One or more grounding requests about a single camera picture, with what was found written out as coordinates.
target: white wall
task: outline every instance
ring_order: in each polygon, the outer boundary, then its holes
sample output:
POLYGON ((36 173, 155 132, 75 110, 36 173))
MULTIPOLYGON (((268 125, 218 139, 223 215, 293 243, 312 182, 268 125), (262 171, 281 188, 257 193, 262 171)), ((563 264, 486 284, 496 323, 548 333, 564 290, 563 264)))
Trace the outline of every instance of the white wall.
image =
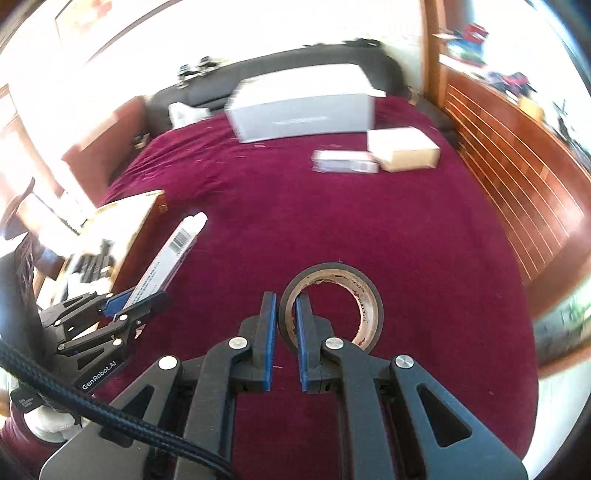
MULTIPOLYGON (((388 45, 407 82, 422 90, 419 0, 184 0, 85 66, 113 26, 107 16, 88 42, 62 47, 54 18, 65 3, 47 0, 0 56, 0 79, 7 79, 33 143, 52 166, 117 106, 174 84, 182 64, 206 55, 238 61, 303 44, 371 37, 388 45)), ((133 0, 115 0, 112 13, 120 4, 133 4, 138 17, 161 3, 142 0, 139 8, 133 0)), ((128 17, 124 12, 115 23, 128 17)))
POLYGON ((523 459, 530 479, 552 460, 591 393, 591 361, 540 380, 534 437, 523 459))

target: white cardboard box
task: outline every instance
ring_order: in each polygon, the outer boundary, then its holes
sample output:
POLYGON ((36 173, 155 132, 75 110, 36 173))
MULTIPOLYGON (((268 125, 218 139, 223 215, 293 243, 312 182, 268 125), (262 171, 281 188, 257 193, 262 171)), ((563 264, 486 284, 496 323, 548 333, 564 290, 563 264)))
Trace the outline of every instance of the white cardboard box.
POLYGON ((225 110, 242 143, 365 132, 374 124, 375 92, 357 65, 316 65, 243 80, 225 110))
POLYGON ((207 215, 200 212, 185 217, 170 235, 167 242, 135 286, 124 308, 143 300, 157 291, 166 290, 185 257, 197 241, 197 235, 205 226, 207 215))
POLYGON ((368 150, 386 171, 435 168, 439 147, 417 128, 368 130, 368 150))

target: clutter on shelf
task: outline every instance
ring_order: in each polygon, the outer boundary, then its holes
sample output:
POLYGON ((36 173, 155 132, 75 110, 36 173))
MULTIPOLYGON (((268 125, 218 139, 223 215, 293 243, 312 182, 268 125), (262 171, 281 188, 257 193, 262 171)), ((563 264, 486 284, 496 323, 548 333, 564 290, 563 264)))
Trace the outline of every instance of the clutter on shelf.
POLYGON ((503 75, 500 72, 488 72, 479 75, 483 82, 507 95, 513 103, 516 103, 521 110, 538 122, 545 118, 544 109, 535 101, 533 94, 537 93, 531 85, 528 77, 517 72, 512 75, 503 75))
POLYGON ((436 34, 436 37, 447 41, 450 57, 477 66, 484 65, 483 44, 487 36, 488 32, 475 23, 467 25, 464 32, 456 30, 451 34, 436 34))

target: black tape roll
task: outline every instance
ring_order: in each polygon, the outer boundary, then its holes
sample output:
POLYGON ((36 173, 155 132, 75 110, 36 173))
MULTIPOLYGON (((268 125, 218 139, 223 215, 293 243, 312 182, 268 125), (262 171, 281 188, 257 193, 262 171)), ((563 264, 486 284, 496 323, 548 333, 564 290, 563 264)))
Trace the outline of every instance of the black tape roll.
POLYGON ((322 263, 307 268, 287 286, 279 303, 277 328, 285 344, 297 353, 296 324, 293 305, 297 296, 308 286, 331 282, 349 290, 359 306, 359 329, 352 343, 369 353, 384 326, 384 305, 372 281, 356 268, 340 262, 322 263))

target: black object on bed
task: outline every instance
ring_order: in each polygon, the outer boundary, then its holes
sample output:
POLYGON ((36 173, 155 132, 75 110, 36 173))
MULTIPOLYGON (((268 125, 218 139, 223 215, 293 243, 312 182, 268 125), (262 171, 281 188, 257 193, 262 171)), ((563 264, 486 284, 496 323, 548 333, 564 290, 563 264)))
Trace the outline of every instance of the black object on bed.
MULTIPOLYGON (((160 90, 147 102, 149 133, 157 137, 172 128, 168 116, 171 103, 181 102, 216 112, 223 109, 238 83, 244 79, 279 70, 333 63, 359 65, 375 89, 410 98, 402 67, 382 48, 318 44, 232 63, 205 76, 188 80, 185 88, 179 89, 175 85, 160 90)), ((416 107, 433 121, 454 148, 457 147, 455 127, 445 113, 422 97, 419 97, 416 107)))

